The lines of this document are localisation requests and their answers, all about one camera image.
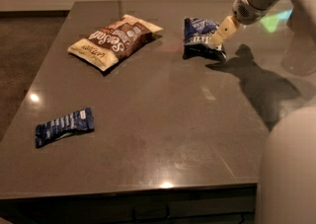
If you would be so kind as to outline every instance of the blue packet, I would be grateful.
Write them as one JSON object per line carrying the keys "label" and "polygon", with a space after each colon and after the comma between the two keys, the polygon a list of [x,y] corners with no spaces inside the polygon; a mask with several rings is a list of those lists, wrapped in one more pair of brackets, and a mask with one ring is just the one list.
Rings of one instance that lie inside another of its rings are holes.
{"label": "blue packet", "polygon": [[216,48],[209,46],[210,38],[218,27],[219,24],[211,20],[185,18],[186,53],[197,52],[204,57],[225,63],[227,56],[223,44]]}
{"label": "blue packet", "polygon": [[44,145],[78,132],[95,129],[94,118],[90,108],[70,113],[66,116],[39,124],[36,128],[36,146]]}

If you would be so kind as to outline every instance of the table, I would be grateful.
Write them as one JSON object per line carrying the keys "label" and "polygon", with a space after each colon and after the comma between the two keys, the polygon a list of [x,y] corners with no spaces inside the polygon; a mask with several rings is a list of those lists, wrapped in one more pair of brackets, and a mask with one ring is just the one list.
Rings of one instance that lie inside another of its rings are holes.
{"label": "table", "polygon": [[[270,130],[313,98],[315,77],[281,66],[293,37],[285,20],[273,33],[267,23],[242,28],[224,66],[186,58],[183,19],[220,22],[232,2],[76,2],[0,142],[0,202],[255,187]],[[279,3],[272,18],[290,9]],[[123,14],[164,31],[108,74],[67,53]],[[94,132],[36,149],[37,124],[86,107]]]}

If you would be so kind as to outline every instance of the dark brown floor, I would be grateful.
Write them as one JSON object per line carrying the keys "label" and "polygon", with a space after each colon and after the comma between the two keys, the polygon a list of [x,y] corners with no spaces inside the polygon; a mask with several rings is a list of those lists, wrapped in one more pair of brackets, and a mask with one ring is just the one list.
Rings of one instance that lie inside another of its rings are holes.
{"label": "dark brown floor", "polygon": [[64,20],[0,18],[0,141]]}

